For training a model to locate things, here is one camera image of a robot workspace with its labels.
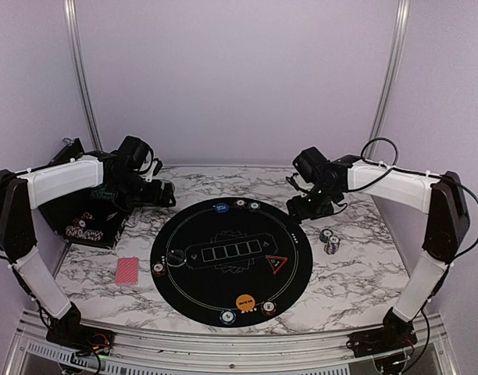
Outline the orange big blind button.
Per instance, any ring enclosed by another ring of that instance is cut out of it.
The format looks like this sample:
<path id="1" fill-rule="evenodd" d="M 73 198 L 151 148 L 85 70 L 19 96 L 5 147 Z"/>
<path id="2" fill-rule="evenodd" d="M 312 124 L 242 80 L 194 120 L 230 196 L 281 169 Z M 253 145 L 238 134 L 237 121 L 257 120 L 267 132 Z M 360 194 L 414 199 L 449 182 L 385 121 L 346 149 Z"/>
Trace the orange big blind button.
<path id="1" fill-rule="evenodd" d="M 236 307 L 241 313 L 249 313 L 255 310 L 255 299 L 248 294 L 239 295 L 236 298 Z"/>

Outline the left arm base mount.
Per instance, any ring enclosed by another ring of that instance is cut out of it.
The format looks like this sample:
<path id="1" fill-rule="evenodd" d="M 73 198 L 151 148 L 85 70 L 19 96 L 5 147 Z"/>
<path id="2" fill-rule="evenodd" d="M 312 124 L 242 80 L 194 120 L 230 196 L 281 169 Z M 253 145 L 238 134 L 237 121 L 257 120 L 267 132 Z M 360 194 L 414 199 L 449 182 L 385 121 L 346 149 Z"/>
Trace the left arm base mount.
<path id="1" fill-rule="evenodd" d="M 47 341 L 74 348 L 79 355 L 109 354 L 115 334 L 110 330 L 95 327 L 80 326 L 70 332 L 60 331 L 58 328 L 50 328 L 46 335 Z"/>

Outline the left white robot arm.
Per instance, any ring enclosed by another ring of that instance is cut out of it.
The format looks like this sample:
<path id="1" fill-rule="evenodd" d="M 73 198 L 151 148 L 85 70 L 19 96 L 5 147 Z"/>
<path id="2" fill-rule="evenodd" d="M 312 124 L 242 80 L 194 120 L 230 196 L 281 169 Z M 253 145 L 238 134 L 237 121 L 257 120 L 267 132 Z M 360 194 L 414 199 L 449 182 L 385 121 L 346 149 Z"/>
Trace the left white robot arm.
<path id="1" fill-rule="evenodd" d="M 80 312 L 49 272 L 37 248 L 32 212 L 76 191 L 102 185 L 121 191 L 129 207 L 172 207 L 174 186 L 157 180 L 162 164 L 141 170 L 144 156 L 125 152 L 90 153 L 67 162 L 18 173 L 0 170 L 0 259 L 16 273 L 70 347 L 87 342 Z"/>

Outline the red black triangle all-in marker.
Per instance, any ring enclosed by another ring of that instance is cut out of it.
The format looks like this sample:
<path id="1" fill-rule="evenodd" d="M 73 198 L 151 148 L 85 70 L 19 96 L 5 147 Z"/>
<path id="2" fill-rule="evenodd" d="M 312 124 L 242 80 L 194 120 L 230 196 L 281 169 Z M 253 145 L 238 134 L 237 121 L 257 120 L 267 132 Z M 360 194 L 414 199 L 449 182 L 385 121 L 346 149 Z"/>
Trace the red black triangle all-in marker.
<path id="1" fill-rule="evenodd" d="M 287 257 L 277 255 L 267 255 L 266 260 L 269 263 L 273 274 L 276 275 L 288 261 Z"/>

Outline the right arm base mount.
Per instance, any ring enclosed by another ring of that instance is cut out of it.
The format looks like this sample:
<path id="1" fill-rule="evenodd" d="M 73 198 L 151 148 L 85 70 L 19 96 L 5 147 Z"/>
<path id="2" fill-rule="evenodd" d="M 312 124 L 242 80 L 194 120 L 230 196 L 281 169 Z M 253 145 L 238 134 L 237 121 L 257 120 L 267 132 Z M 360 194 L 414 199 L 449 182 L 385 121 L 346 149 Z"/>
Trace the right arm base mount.
<path id="1" fill-rule="evenodd" d="M 415 345 L 418 342 L 412 328 L 398 333 L 394 328 L 361 330 L 348 336 L 346 347 L 355 358 L 377 355 Z"/>

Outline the green poker chip stack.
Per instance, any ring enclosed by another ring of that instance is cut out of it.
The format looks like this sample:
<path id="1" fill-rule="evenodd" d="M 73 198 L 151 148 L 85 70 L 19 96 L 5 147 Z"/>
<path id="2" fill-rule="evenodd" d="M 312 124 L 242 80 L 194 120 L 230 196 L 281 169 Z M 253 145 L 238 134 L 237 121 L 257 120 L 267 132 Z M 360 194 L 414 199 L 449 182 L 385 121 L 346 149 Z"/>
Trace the green poker chip stack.
<path id="1" fill-rule="evenodd" d="M 320 234 L 319 234 L 319 239 L 322 243 L 327 243 L 330 238 L 333 236 L 333 231 L 331 229 L 323 229 L 321 230 Z"/>

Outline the blue small blind button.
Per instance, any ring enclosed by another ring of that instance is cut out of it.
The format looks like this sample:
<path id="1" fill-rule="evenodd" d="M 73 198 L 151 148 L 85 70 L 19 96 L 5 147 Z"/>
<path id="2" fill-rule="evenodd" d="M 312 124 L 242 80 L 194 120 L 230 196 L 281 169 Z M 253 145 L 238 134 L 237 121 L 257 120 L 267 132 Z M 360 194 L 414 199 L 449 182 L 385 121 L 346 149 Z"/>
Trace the blue small blind button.
<path id="1" fill-rule="evenodd" d="M 229 211 L 230 207 L 225 202 L 218 202 L 213 206 L 214 210 L 217 213 L 226 213 Z"/>

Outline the red chip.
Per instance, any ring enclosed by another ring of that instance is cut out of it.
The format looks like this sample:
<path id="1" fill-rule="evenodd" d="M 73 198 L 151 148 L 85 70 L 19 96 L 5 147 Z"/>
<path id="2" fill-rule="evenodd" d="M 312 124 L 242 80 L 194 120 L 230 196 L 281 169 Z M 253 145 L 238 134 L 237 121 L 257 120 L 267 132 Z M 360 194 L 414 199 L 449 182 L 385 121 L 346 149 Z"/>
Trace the red chip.
<path id="1" fill-rule="evenodd" d="M 243 199 L 238 199 L 234 202 L 234 206 L 239 209 L 243 209 L 246 206 L 246 202 Z"/>
<path id="2" fill-rule="evenodd" d="M 262 313 L 266 316 L 272 316 L 276 312 L 276 303 L 273 301 L 265 301 L 261 306 Z"/>
<path id="3" fill-rule="evenodd" d="M 166 274 L 166 267 L 163 263 L 157 262 L 152 265 L 152 274 L 155 277 L 161 277 Z"/>

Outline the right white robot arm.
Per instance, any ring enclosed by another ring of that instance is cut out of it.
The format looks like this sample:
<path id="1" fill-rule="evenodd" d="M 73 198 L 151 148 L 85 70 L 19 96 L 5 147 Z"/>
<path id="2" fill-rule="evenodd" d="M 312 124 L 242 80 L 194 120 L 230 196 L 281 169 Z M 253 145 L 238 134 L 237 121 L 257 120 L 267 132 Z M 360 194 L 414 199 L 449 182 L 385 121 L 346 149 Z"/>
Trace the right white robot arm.
<path id="1" fill-rule="evenodd" d="M 356 155 L 330 161 L 316 148 L 304 150 L 293 165 L 312 186 L 308 192 L 287 201 L 288 213 L 297 223 L 333 215 L 333 206 L 351 192 L 401 203 L 428 216 L 419 261 L 387 314 L 391 321 L 376 332 L 376 343 L 382 349 L 395 348 L 407 334 L 402 322 L 412 321 L 433 296 L 468 232 L 468 207 L 458 174 L 401 170 L 367 162 Z"/>

